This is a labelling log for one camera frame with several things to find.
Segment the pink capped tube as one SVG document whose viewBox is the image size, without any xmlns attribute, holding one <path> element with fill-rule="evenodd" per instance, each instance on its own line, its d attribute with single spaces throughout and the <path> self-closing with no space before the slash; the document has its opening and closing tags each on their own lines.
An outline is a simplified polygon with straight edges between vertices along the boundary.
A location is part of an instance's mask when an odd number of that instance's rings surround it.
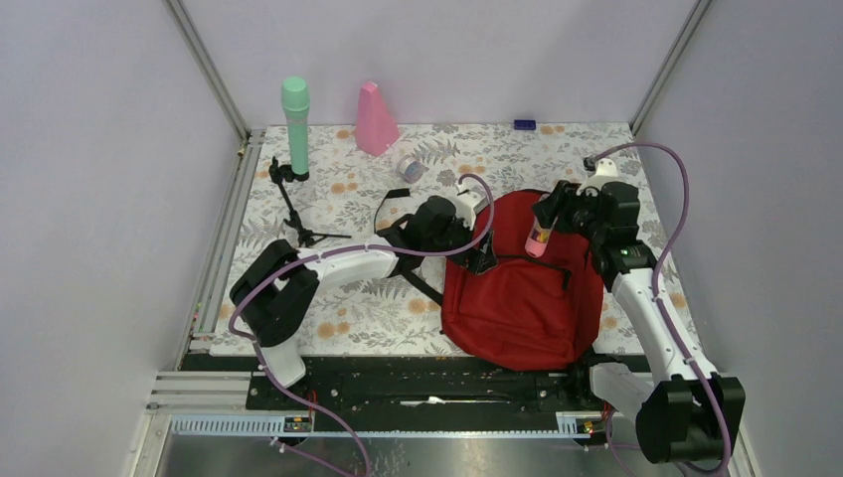
<svg viewBox="0 0 843 477">
<path fill-rule="evenodd" d="M 533 258 L 541 257 L 548 246 L 552 236 L 556 220 L 552 220 L 544 227 L 538 219 L 535 219 L 525 241 L 525 251 Z"/>
</svg>

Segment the red backpack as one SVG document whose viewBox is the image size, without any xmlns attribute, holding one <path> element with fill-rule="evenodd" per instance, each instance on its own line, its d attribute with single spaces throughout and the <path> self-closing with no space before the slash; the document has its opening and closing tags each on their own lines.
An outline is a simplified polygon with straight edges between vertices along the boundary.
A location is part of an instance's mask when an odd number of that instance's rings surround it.
<svg viewBox="0 0 843 477">
<path fill-rule="evenodd" d="M 591 348 L 600 328 L 604 287 L 587 241 L 552 233 L 541 256 L 526 251 L 542 195 L 511 192 L 479 214 L 481 226 L 492 224 L 497 260 L 483 273 L 465 266 L 478 249 L 447 258 L 441 292 L 415 274 L 420 256 L 401 257 L 395 270 L 440 307 L 442 332 L 462 351 L 514 371 L 564 368 Z"/>
</svg>

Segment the clear glitter jar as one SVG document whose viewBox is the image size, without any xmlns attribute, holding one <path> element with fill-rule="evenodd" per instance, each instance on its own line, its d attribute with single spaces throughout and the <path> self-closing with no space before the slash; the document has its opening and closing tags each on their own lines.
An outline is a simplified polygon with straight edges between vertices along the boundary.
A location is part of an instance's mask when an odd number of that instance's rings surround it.
<svg viewBox="0 0 843 477">
<path fill-rule="evenodd" d="M 399 177 L 408 184 L 416 183 L 427 171 L 427 167 L 411 155 L 400 159 L 396 166 Z"/>
</svg>

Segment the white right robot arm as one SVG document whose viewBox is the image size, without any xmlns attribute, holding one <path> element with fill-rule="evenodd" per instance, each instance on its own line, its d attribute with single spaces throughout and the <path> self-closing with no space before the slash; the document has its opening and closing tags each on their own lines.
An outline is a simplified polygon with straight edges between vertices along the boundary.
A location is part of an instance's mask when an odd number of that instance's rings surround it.
<svg viewBox="0 0 843 477">
<path fill-rule="evenodd" d="M 610 181 L 600 188 L 560 181 L 533 208 L 541 226 L 576 234 L 589 244 L 590 263 L 632 323 L 652 376 L 646 382 L 618 362 L 599 363 L 570 383 L 572 400 L 594 409 L 607 401 L 630 419 L 644 457 L 698 471 L 716 461 L 726 471 L 746 401 L 734 377 L 723 376 L 692 344 L 660 278 L 661 261 L 638 237 L 636 187 Z"/>
</svg>

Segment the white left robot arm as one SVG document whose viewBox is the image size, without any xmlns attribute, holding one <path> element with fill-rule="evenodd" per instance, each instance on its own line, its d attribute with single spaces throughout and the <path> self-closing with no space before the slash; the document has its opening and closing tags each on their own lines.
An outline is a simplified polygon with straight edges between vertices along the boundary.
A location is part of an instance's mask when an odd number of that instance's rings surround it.
<svg viewBox="0 0 843 477">
<path fill-rule="evenodd" d="M 270 395 L 286 408 L 307 399 L 306 369 L 294 336 L 318 291 L 401 276 L 427 297 L 442 301 L 442 294 L 416 273 L 425 258 L 447 257 L 479 273 L 495 266 L 490 227 L 475 227 L 489 203 L 471 190 L 453 198 L 432 196 L 415 213 L 345 247 L 308 249 L 285 239 L 272 242 L 229 292 L 236 316 L 251 331 L 260 363 L 274 376 Z"/>
</svg>

